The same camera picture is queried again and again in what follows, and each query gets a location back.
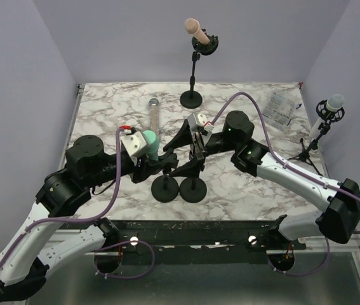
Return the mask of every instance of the marble table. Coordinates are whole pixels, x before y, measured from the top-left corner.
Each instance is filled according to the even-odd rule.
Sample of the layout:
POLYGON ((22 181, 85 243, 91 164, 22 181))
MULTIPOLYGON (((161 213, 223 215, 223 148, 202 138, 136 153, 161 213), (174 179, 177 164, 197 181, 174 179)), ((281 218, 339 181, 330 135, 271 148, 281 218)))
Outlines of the marble table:
MULTIPOLYGON (((82 135, 93 134, 103 140, 106 153, 115 153, 116 128, 131 125, 141 130, 148 129, 148 101, 155 97, 161 103, 159 136, 162 148, 191 113, 179 103, 181 93, 188 90, 188 87, 187 83, 87 84, 70 145, 82 135)), ((236 92, 248 92, 263 107, 274 90, 286 90, 296 99, 298 109, 285 132, 268 127, 273 148, 281 156, 289 158, 300 152, 299 139, 308 139, 310 125, 298 84, 206 83, 197 84, 196 90, 204 99, 202 106, 196 110, 208 118, 213 118, 223 103, 236 92)), ((228 106, 216 123, 214 132, 222 129, 226 114, 232 110, 244 111, 249 116, 255 124, 253 138, 265 144, 258 114, 245 97, 238 97, 228 106)), ((186 147, 176 150, 180 165, 187 162, 188 151, 186 147)), ((172 202, 160 203, 150 191, 157 176, 151 176, 140 184, 133 184, 129 177, 123 177, 118 199, 107 216, 127 220, 272 220, 282 214, 295 215, 315 209, 303 198, 273 182, 241 173, 230 162, 231 155, 231 152, 227 152, 207 158, 205 171, 200 177, 205 181, 208 193, 199 203, 187 203, 180 196, 172 202)), ((312 160, 323 173, 323 166, 316 152, 312 154, 312 160)), ((300 165, 311 169, 303 163, 300 165)), ((76 217, 84 218, 101 212, 108 204, 112 192, 113 188, 93 196, 91 201, 77 211, 76 217)))

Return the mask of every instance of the black stand base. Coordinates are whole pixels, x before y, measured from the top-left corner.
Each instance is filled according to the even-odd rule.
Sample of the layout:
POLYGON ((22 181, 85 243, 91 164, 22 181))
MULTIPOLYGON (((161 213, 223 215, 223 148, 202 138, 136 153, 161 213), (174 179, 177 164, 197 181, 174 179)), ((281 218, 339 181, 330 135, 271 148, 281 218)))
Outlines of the black stand base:
POLYGON ((186 202, 197 203, 206 196, 206 184, 200 178, 185 178, 180 184, 180 196, 186 202))
POLYGON ((181 94, 180 103, 185 108, 195 109, 201 106, 203 103, 203 97, 197 91, 193 91, 191 97, 191 91, 188 90, 181 94))
POLYGON ((304 163, 312 166, 314 168, 314 170, 317 172, 317 174, 322 176, 322 174, 319 172, 319 170, 317 169, 317 167, 312 162, 312 160, 311 160, 311 158, 309 156, 309 152, 311 151, 311 149, 318 149, 317 142, 311 142, 312 145, 310 144, 311 147, 308 147, 308 148, 305 148, 303 138, 300 139, 300 143, 301 143, 301 146, 302 146, 302 151, 298 155, 296 155, 295 157, 292 157, 292 158, 290 158, 288 160, 299 160, 301 162, 304 162, 304 163))
POLYGON ((173 201, 178 195, 178 183, 173 177, 163 175, 152 183, 153 197, 163 203, 173 201))

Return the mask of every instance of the microphone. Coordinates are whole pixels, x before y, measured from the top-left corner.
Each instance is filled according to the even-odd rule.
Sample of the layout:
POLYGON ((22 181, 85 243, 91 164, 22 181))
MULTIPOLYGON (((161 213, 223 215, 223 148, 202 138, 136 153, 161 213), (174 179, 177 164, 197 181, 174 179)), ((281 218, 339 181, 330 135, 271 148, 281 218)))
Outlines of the microphone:
POLYGON ((205 29, 202 29, 198 20, 189 18, 185 21, 185 30, 193 35, 192 47, 197 53, 204 56, 211 55, 218 48, 218 36, 207 35, 205 29))
POLYGON ((328 100, 323 100, 317 105, 317 114, 319 118, 309 132, 309 136, 313 139, 319 136, 323 123, 332 123, 340 121, 345 115, 342 108, 345 98, 341 94, 334 94, 328 100))
POLYGON ((201 26, 196 19, 186 19, 185 30, 187 30, 188 34, 193 35, 202 44, 209 44, 211 42, 205 32, 201 29, 201 26))
POLYGON ((149 100, 150 107, 150 130, 159 136, 159 100, 152 98, 149 100))

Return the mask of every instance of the black wire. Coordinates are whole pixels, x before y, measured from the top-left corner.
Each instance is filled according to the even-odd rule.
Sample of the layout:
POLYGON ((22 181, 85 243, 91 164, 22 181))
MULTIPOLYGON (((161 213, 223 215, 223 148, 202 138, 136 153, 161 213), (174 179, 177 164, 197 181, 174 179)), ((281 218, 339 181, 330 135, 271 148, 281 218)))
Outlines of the black wire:
POLYGON ((96 193, 95 194, 95 186, 92 188, 92 195, 101 195, 102 193, 104 193, 108 188, 110 188, 111 186, 113 186, 114 185, 114 183, 116 182, 116 180, 112 180, 112 182, 108 185, 108 186, 106 186, 102 191, 100 191, 99 193, 96 193))

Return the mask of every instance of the gray wall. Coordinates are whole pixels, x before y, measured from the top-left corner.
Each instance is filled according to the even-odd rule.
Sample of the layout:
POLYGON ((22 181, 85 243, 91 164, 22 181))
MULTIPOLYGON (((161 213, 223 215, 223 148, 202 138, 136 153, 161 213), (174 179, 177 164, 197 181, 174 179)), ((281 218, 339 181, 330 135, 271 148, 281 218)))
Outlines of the gray wall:
POLYGON ((75 95, 34 3, 0 1, 0 250, 56 170, 75 95))
POLYGON ((342 93, 346 115, 322 142, 330 175, 360 184, 360 0, 352 0, 303 87, 304 102, 315 122, 315 105, 342 93))
POLYGON ((34 0, 82 83, 188 81, 199 19, 219 49, 197 81, 303 81, 349 0, 34 0))

